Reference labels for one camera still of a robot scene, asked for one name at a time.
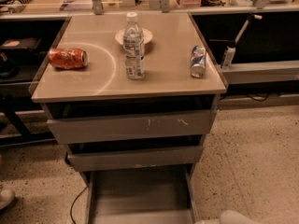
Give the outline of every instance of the drawer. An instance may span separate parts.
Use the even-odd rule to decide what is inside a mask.
[[[199,135],[72,145],[68,159],[78,172],[197,163],[203,140]]]
[[[193,224],[184,165],[92,172],[87,224]]]
[[[60,144],[181,136],[209,133],[210,110],[49,119]]]

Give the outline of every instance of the floor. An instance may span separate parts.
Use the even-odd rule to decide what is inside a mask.
[[[47,129],[42,112],[22,113],[33,131]],[[14,133],[8,125],[0,137]],[[224,99],[202,159],[192,176],[201,219],[231,209],[263,224],[297,224],[299,219],[299,97]],[[0,211],[3,224],[84,223],[87,190],[53,142],[0,149],[0,189],[16,192]]]

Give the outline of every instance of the bottle cap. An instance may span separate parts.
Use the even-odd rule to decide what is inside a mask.
[[[135,12],[127,13],[127,21],[137,21],[137,20],[138,20],[137,13]]]

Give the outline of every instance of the cabinet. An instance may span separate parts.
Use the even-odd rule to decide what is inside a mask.
[[[192,47],[202,44],[191,16],[138,16],[153,33],[144,80],[126,77],[115,41],[125,14],[76,16],[58,47],[86,50],[88,66],[48,65],[32,99],[89,185],[87,223],[194,223],[189,176],[226,87],[209,57],[205,76],[190,76]]]

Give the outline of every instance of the desk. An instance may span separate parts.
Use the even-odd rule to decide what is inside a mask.
[[[122,46],[114,39],[125,26],[125,14],[76,16],[69,22],[58,47],[85,49],[88,66],[82,70],[58,71],[48,65],[32,96],[34,102],[43,106],[51,131],[57,141],[64,144],[71,165],[81,173],[91,193],[95,190],[96,175],[106,180],[103,184],[107,182],[106,186],[99,187],[110,189],[111,178],[120,177],[118,172],[121,171],[116,170],[123,170],[122,175],[131,176],[134,183],[136,176],[139,181],[143,180],[139,170],[145,170],[151,187],[158,190],[167,183],[166,193],[177,192],[182,187],[188,189],[188,185],[183,184],[173,187],[171,180],[181,182],[181,177],[174,175],[185,173],[181,165],[187,165],[187,175],[192,174],[200,159],[205,135],[213,124],[219,96],[226,91],[209,57],[204,77],[190,76],[192,47],[202,44],[192,17],[185,13],[143,12],[138,18],[140,25],[153,33],[153,39],[146,45],[144,80],[126,77]],[[171,170],[158,168],[164,166]],[[153,167],[158,168],[159,178],[153,173],[156,171],[148,169]],[[167,178],[170,183],[161,180],[163,174],[174,175]],[[132,185],[128,185],[127,189],[134,192],[139,188],[132,189]],[[133,193],[126,196],[135,197]],[[104,201],[107,202],[115,204],[113,200]],[[126,203],[122,208],[127,211]],[[165,201],[161,206],[165,212],[177,208],[167,203],[170,204]],[[145,203],[144,208],[155,207]],[[101,213],[104,217],[100,220],[90,211],[91,219],[96,219],[96,223],[117,223],[117,218],[110,219],[109,208],[104,208],[107,211]],[[120,210],[119,206],[115,208],[113,212]],[[155,214],[147,221],[143,223],[162,223]],[[180,223],[193,222],[194,219],[190,219]]]

